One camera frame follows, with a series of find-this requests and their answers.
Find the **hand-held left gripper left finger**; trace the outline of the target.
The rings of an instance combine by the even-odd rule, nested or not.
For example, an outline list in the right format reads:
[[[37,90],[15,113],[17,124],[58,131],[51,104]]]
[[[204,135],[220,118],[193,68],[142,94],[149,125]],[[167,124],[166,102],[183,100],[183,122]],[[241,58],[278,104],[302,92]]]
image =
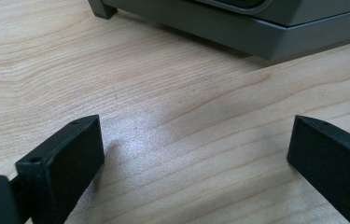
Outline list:
[[[64,224],[105,162],[97,115],[71,121],[16,162],[34,224]]]

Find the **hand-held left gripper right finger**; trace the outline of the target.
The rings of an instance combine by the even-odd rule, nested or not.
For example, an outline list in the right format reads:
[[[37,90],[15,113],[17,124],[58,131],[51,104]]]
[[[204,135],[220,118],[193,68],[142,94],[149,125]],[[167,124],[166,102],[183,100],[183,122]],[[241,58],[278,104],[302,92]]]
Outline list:
[[[297,116],[287,161],[350,222],[350,133]]]

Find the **dark grey corner rack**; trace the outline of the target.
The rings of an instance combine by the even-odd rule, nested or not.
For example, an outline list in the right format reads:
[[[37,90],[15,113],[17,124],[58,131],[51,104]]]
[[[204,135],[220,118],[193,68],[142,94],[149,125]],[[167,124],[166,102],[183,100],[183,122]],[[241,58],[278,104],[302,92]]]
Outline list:
[[[218,44],[276,60],[350,42],[350,0],[88,0]]]

